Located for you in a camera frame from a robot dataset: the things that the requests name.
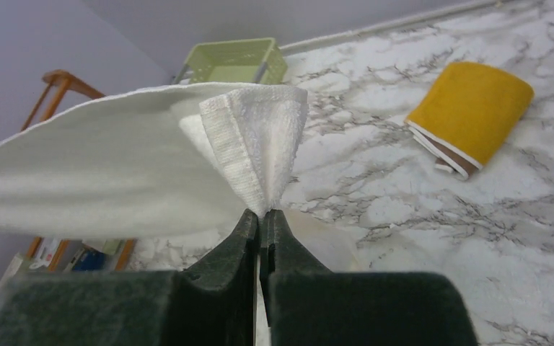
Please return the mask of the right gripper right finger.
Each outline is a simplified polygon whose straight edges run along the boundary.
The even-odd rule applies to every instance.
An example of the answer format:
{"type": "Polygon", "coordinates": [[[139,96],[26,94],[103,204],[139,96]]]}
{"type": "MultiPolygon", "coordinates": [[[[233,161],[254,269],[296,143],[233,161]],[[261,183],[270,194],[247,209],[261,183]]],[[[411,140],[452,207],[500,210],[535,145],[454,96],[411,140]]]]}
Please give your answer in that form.
{"type": "Polygon", "coordinates": [[[260,226],[260,283],[273,345],[476,345],[465,303],[431,272],[333,272],[282,210],[260,226]]]}

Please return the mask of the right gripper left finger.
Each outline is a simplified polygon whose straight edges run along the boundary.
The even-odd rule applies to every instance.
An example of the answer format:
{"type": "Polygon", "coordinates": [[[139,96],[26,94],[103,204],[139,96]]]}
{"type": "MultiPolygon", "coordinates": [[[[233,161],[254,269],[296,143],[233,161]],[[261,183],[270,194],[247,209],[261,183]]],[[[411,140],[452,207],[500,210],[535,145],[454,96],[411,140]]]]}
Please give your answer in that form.
{"type": "Polygon", "coordinates": [[[0,345],[252,345],[257,216],[189,268],[31,273],[0,291],[0,345]]]}

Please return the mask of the white towel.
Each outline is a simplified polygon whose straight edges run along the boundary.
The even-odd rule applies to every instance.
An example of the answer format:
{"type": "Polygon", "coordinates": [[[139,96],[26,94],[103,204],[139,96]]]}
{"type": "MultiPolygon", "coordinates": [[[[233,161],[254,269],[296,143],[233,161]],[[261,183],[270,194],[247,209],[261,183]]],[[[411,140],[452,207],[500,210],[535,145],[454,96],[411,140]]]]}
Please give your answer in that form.
{"type": "Polygon", "coordinates": [[[0,231],[61,239],[189,234],[263,217],[308,114],[295,86],[201,83],[72,107],[0,142],[0,231]]]}

